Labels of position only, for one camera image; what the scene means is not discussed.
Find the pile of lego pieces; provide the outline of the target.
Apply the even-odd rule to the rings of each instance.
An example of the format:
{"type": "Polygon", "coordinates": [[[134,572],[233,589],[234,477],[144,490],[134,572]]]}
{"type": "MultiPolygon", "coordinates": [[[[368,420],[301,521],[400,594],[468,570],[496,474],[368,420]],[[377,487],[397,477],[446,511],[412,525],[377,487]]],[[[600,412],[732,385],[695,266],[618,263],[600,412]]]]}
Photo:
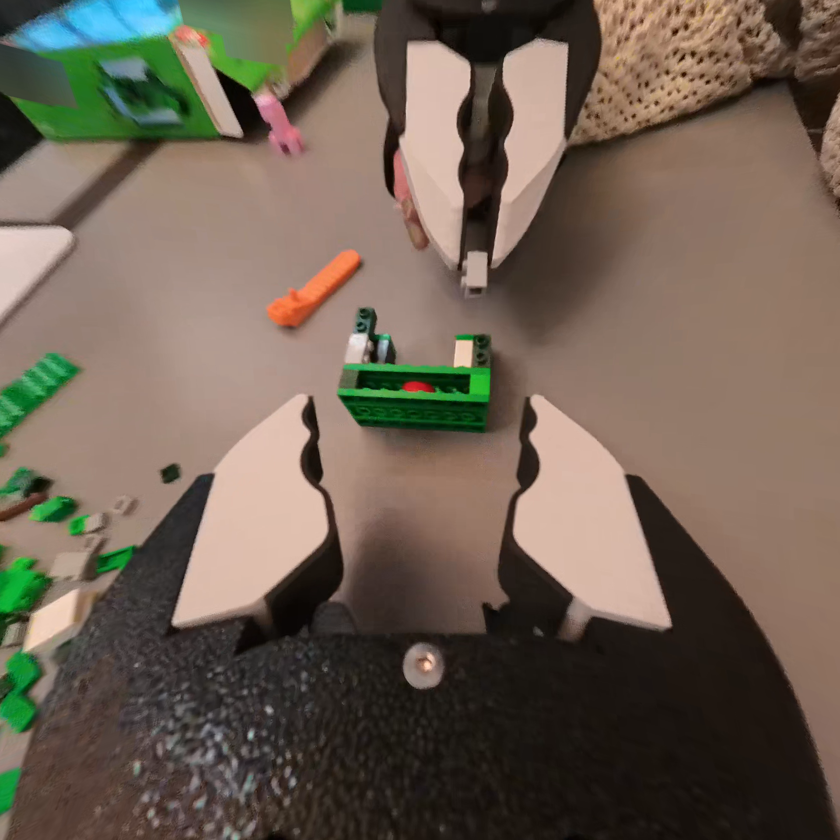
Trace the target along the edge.
{"type": "Polygon", "coordinates": [[[21,467],[2,482],[2,524],[27,519],[55,524],[71,537],[70,550],[46,563],[27,555],[7,557],[1,570],[2,813],[12,808],[25,754],[42,707],[93,606],[104,596],[139,546],[110,544],[113,520],[137,502],[119,497],[112,509],[79,513],[77,500],[56,495],[52,479],[21,467]]]}

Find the person's cream knit sweater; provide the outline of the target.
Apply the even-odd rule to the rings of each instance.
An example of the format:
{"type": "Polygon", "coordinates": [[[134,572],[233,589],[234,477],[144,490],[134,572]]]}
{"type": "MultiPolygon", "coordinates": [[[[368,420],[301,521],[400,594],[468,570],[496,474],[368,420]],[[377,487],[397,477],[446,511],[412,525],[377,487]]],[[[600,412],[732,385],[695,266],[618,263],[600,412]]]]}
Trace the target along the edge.
{"type": "Polygon", "coordinates": [[[837,95],[822,132],[822,145],[820,149],[820,165],[822,167],[824,181],[838,203],[840,196],[839,112],[840,100],[839,95],[837,95]]]}

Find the open green cardboard box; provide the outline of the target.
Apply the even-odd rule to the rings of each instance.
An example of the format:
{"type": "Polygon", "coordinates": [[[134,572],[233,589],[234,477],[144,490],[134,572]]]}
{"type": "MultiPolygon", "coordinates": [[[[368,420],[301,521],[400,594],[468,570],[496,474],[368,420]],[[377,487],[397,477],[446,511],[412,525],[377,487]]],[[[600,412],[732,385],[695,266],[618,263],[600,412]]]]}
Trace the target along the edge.
{"type": "Polygon", "coordinates": [[[279,100],[286,100],[316,69],[335,46],[343,28],[343,2],[292,1],[294,44],[289,47],[286,68],[273,83],[279,100]]]}

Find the pink lego pig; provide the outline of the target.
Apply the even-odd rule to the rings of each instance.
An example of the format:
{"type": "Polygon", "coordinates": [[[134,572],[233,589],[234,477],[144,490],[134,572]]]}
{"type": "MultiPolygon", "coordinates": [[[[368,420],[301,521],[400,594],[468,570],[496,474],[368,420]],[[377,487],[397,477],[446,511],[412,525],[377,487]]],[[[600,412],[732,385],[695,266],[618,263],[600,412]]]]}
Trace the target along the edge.
{"type": "Polygon", "coordinates": [[[253,99],[259,115],[268,125],[269,142],[283,154],[302,154],[305,151],[303,139],[289,120],[281,100],[269,89],[258,91],[253,99]]]}

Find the green lego set box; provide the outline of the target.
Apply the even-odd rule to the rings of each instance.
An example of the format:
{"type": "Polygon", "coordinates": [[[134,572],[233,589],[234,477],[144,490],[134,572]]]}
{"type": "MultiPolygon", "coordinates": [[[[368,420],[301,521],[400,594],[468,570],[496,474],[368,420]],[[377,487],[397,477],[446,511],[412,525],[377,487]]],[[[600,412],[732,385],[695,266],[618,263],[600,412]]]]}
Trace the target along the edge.
{"type": "Polygon", "coordinates": [[[242,139],[204,47],[171,35],[34,53],[65,71],[75,105],[12,96],[48,140],[242,139]]]}

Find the person's right hand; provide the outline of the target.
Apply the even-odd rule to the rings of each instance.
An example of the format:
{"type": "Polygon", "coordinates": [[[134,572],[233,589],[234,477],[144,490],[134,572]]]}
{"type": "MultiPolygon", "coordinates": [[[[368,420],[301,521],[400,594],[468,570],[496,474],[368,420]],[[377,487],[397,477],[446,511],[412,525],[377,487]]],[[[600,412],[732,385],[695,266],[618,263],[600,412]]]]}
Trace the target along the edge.
{"type": "Polygon", "coordinates": [[[408,237],[415,250],[423,251],[428,247],[429,239],[415,206],[400,150],[395,151],[393,155],[393,174],[393,194],[402,214],[408,237]]]}

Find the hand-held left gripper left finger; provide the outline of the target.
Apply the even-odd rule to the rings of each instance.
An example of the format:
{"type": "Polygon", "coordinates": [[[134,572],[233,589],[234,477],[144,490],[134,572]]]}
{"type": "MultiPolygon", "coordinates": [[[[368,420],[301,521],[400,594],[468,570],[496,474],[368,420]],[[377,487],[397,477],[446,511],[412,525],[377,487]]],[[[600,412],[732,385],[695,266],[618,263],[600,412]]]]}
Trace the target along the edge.
{"type": "Polygon", "coordinates": [[[319,437],[314,400],[298,394],[218,462],[174,630],[245,619],[266,637],[293,637],[340,588],[343,552],[319,437]]]}

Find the orange brick separator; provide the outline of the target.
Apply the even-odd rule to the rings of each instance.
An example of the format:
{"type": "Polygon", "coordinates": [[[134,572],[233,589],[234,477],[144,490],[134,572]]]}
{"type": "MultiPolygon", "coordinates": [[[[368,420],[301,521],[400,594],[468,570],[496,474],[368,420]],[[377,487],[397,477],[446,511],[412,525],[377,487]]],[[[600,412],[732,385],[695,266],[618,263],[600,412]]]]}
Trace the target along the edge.
{"type": "Polygon", "coordinates": [[[282,328],[301,326],[361,267],[361,256],[353,249],[340,252],[302,288],[290,288],[266,309],[270,321],[282,328]]]}

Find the light grey lego brick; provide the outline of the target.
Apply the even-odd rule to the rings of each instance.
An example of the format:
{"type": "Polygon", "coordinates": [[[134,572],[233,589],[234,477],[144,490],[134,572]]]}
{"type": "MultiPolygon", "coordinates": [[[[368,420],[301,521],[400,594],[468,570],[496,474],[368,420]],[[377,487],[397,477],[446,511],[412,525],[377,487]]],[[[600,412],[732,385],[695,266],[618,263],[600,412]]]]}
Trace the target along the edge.
{"type": "Polygon", "coordinates": [[[489,286],[490,258],[483,250],[469,250],[461,265],[460,287],[465,299],[481,298],[489,286]]]}

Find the green lego plate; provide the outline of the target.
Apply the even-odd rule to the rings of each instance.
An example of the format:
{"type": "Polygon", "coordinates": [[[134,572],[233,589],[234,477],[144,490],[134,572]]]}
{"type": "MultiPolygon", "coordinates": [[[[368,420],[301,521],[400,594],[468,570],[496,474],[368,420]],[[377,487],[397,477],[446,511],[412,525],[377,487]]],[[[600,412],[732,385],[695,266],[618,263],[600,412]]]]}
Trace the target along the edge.
{"type": "Polygon", "coordinates": [[[46,353],[5,385],[1,390],[1,437],[12,432],[80,372],[81,368],[68,358],[46,353]]]}

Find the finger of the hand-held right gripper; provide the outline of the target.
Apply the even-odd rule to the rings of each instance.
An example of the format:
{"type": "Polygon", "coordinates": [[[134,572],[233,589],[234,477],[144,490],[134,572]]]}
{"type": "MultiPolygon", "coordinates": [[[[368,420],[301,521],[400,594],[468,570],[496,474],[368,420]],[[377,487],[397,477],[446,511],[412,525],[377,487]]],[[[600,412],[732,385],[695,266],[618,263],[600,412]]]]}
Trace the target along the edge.
{"type": "Polygon", "coordinates": [[[470,88],[467,59],[436,40],[407,43],[403,165],[430,244],[453,270],[461,260],[466,209],[459,180],[465,154],[459,113],[470,88]]]}
{"type": "Polygon", "coordinates": [[[568,63],[568,45],[546,38],[514,49],[502,63],[511,126],[503,144],[507,175],[500,190],[492,268],[529,230],[565,151],[568,63]]]}

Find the person's right forearm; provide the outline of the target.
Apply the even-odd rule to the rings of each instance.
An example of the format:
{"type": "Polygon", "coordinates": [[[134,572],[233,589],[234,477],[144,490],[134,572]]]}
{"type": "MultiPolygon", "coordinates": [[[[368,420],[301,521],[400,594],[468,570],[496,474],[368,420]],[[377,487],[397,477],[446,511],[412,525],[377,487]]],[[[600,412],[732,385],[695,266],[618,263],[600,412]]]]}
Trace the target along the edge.
{"type": "Polygon", "coordinates": [[[839,2],[595,1],[602,53],[570,146],[838,70],[839,2]]]}

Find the white book stand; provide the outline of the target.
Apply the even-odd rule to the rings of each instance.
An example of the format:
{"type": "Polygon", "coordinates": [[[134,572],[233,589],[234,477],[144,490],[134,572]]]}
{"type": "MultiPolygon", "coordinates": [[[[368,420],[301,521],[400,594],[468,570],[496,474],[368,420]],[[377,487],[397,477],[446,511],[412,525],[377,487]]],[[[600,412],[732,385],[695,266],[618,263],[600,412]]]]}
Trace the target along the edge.
{"type": "Polygon", "coordinates": [[[1,226],[1,323],[58,267],[76,243],[55,225],[1,226]]]}

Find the green lego build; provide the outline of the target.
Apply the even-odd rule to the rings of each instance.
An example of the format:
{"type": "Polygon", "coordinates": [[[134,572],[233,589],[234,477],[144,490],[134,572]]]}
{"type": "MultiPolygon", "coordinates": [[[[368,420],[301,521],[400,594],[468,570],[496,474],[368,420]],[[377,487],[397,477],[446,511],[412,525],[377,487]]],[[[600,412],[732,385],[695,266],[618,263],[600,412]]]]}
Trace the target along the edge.
{"type": "Polygon", "coordinates": [[[338,398],[362,427],[484,433],[490,404],[491,336],[455,336],[450,365],[399,364],[376,312],[359,308],[338,384],[338,398]]]}

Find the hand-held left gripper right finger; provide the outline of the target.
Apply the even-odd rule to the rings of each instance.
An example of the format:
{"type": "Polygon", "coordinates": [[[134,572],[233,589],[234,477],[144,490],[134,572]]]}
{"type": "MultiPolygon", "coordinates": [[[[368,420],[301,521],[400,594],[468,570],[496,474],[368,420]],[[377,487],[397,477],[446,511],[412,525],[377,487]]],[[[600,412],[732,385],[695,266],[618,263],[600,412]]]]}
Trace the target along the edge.
{"type": "Polygon", "coordinates": [[[594,620],[663,633],[673,623],[624,468],[542,395],[527,397],[518,488],[498,561],[505,609],[564,642],[594,620]]]}

